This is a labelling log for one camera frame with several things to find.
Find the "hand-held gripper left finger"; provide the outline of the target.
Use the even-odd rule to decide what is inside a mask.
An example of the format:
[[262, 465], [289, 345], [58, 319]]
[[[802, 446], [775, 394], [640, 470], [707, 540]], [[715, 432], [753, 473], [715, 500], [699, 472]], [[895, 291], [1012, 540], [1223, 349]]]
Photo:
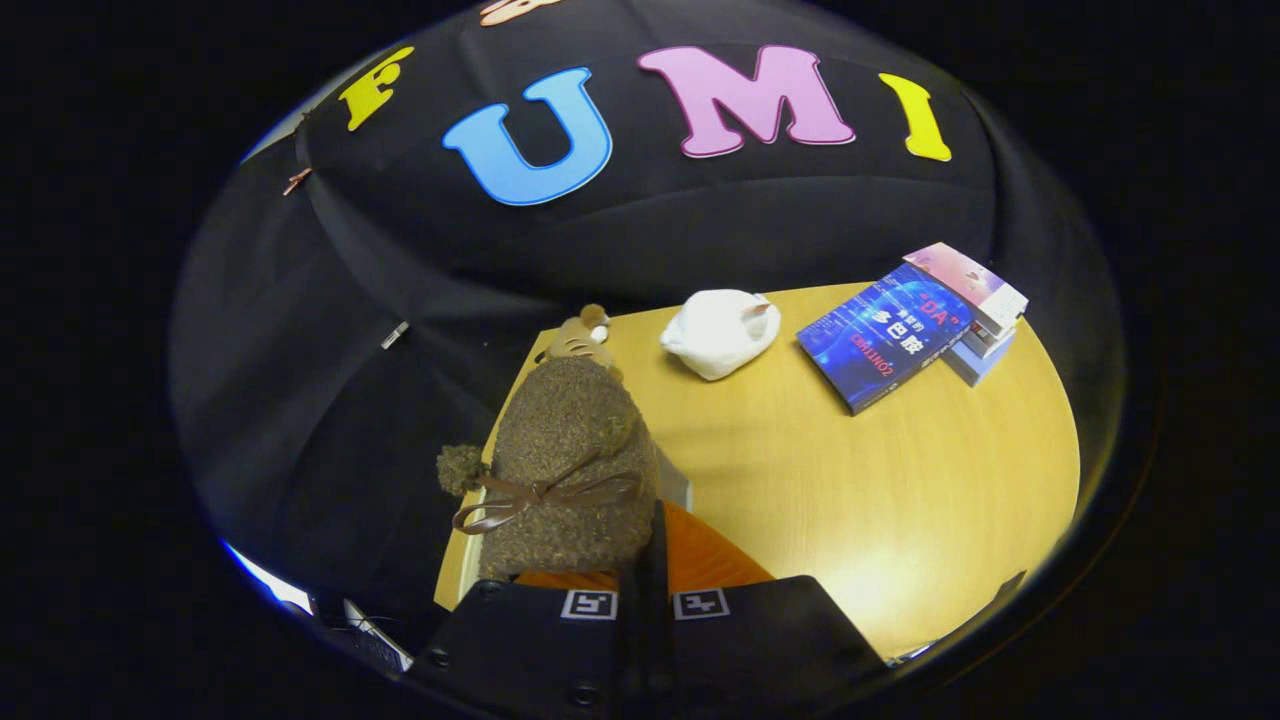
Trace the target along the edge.
[[476, 582], [410, 680], [461, 714], [643, 714], [646, 568], [617, 591]]

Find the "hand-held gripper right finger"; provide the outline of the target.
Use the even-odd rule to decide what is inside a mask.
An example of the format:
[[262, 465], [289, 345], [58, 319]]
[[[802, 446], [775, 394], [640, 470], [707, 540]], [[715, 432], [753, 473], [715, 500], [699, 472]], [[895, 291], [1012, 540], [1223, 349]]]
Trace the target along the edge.
[[691, 512], [659, 507], [669, 612], [660, 667], [672, 708], [829, 708], [887, 678], [814, 577], [774, 579]]

